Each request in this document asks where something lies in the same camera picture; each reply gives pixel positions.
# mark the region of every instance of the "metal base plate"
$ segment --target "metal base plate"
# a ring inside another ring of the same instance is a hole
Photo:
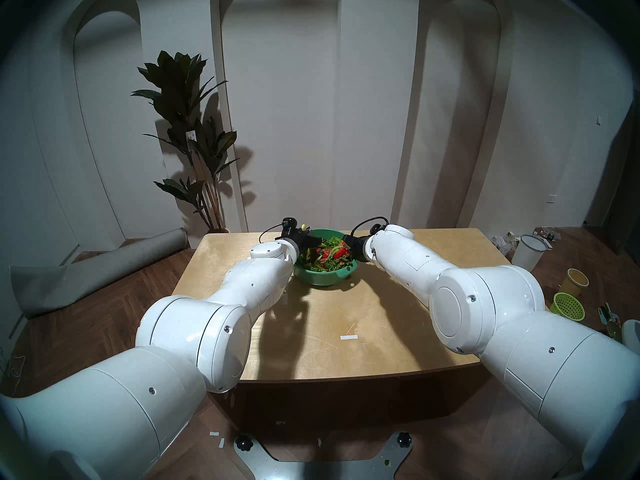
[[[397,432],[371,459],[307,463],[273,459],[251,434],[242,434],[233,443],[236,454],[249,467],[255,480],[391,480],[413,447],[407,432]]]

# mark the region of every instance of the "wooden table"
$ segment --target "wooden table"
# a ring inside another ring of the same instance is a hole
[[[415,239],[461,267],[509,264],[475,228],[413,230]],[[277,233],[266,233],[270,240]],[[174,294],[206,298],[258,242],[258,233],[204,237]],[[312,287],[295,276],[261,316],[241,381],[288,382],[425,373],[478,363],[440,343],[429,312],[372,264],[342,283]],[[358,335],[341,340],[341,335]]]
[[[413,233],[461,267],[509,264],[475,228]],[[248,257],[259,235],[205,235],[173,293],[212,295],[229,267]],[[266,233],[264,240],[277,235]],[[331,287],[312,287],[293,276],[286,293],[255,323],[238,386],[209,394],[238,430],[280,437],[278,424],[286,423],[299,438],[336,427],[443,416],[488,379],[475,356],[446,349],[427,308],[372,264],[359,264]],[[341,335],[358,338],[341,340]]]

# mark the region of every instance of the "black cable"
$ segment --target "black cable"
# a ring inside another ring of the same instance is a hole
[[[271,230],[275,229],[276,227],[279,227],[280,225],[282,225],[282,222],[280,222],[278,225],[274,225],[274,226],[272,226],[272,227],[268,228],[268,229],[267,229],[267,230],[265,230],[263,233],[261,233],[261,234],[260,234],[260,237],[258,237],[258,242],[259,242],[260,244],[262,244],[262,243],[263,243],[263,235],[264,235],[264,234],[266,234],[267,232],[269,232],[269,231],[271,231]]]
[[[387,220],[385,217],[383,217],[383,216],[375,216],[375,217],[373,217],[373,218],[366,219],[365,221],[361,221],[358,225],[356,225],[355,227],[353,227],[353,230],[351,231],[351,234],[350,234],[350,235],[353,235],[353,234],[355,233],[356,229],[357,229],[360,225],[364,225],[364,224],[365,224],[365,223],[367,223],[367,222],[371,222],[371,220],[384,220],[384,221],[385,221],[385,227],[386,227],[387,225],[389,225],[389,220]]]

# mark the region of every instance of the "rolled carpet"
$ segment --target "rolled carpet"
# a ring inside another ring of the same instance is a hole
[[[78,263],[55,267],[10,266],[11,286],[27,318],[69,306],[129,273],[188,245],[184,229],[114,249]]]

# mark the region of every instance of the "tag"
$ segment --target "tag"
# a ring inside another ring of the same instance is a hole
[[[196,131],[190,130],[189,132],[185,132],[184,135],[187,137],[187,148],[189,149],[190,153],[193,153],[194,151],[196,151],[196,146],[195,144],[190,143],[190,141],[196,141]]]

